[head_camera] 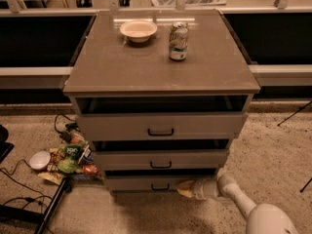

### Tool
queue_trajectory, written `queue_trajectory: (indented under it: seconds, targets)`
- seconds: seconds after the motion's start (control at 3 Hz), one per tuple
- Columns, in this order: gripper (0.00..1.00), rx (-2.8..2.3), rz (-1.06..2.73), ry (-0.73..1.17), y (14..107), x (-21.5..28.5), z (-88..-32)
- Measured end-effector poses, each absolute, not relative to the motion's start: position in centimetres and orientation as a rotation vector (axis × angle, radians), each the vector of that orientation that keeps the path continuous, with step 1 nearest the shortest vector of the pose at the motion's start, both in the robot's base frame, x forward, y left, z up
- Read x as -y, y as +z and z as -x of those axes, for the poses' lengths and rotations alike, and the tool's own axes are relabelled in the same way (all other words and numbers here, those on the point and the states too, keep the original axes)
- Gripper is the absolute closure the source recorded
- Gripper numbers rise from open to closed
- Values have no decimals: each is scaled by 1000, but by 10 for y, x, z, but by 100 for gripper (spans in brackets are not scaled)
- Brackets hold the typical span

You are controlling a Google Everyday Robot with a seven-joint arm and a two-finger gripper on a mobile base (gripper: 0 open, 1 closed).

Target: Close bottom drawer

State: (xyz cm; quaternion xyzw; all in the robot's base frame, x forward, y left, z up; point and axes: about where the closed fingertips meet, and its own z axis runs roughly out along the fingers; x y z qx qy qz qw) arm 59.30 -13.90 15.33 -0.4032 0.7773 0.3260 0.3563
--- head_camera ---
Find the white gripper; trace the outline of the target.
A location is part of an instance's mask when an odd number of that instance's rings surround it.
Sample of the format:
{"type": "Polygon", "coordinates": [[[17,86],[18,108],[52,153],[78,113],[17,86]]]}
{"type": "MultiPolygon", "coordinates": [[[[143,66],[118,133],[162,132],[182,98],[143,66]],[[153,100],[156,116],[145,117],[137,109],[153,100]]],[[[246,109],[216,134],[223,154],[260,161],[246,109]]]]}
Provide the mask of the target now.
{"type": "Polygon", "coordinates": [[[207,178],[197,179],[194,182],[184,181],[177,186],[176,190],[186,198],[195,197],[198,200],[215,199],[218,196],[216,181],[207,178]]]}

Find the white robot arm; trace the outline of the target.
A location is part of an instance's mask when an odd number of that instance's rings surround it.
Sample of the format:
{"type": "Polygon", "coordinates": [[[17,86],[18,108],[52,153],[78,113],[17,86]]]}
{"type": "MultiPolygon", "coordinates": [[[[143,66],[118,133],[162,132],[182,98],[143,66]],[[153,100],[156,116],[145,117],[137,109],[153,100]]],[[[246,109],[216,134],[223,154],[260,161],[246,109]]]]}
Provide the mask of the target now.
{"type": "Polygon", "coordinates": [[[218,179],[187,180],[180,183],[176,190],[187,198],[233,202],[246,221],[246,234],[298,234],[284,211],[272,204],[257,205],[229,175],[218,179]]]}

